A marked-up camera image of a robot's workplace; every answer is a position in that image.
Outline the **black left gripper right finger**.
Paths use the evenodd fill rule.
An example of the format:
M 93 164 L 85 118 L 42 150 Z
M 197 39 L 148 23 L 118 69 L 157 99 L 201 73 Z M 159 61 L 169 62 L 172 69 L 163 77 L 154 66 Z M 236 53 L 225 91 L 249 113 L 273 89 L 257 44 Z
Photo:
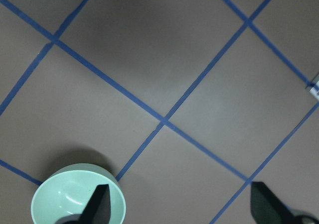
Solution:
M 252 182 L 250 212 L 257 224 L 317 224 L 314 215 L 289 209 L 263 182 Z

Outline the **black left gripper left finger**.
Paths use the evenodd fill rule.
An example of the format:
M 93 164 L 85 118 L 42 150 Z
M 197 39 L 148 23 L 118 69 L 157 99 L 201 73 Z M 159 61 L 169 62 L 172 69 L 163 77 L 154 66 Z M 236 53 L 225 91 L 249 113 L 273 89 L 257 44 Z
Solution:
M 98 185 L 81 214 L 60 218 L 58 224 L 108 224 L 110 222 L 110 189 Z

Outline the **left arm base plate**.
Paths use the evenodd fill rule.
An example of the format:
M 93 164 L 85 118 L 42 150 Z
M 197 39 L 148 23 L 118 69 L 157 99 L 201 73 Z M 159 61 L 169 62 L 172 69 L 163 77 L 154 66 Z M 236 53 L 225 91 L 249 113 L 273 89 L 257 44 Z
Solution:
M 319 74 L 317 74 L 311 81 L 310 85 L 306 87 L 306 90 L 319 101 Z

